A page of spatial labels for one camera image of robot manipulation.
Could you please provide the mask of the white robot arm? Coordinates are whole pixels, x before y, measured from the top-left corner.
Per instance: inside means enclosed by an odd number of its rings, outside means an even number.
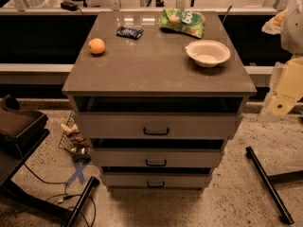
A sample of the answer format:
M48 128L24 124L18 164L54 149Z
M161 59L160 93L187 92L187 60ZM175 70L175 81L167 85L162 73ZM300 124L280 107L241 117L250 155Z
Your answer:
M285 63L276 62L262 109L268 118L282 117L303 97L303 0L292 1L266 22L261 31L279 34L281 47L292 54Z

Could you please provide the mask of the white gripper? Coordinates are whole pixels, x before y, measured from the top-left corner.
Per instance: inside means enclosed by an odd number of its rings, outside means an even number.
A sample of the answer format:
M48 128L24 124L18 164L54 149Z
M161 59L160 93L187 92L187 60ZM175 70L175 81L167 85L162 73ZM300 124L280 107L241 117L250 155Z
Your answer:
M283 10L269 21L261 31L267 34L280 34L286 11ZM303 97L303 57L292 58L285 64L279 63L276 67L279 78L276 84L276 95L268 95L264 100L265 112L271 116L285 116Z

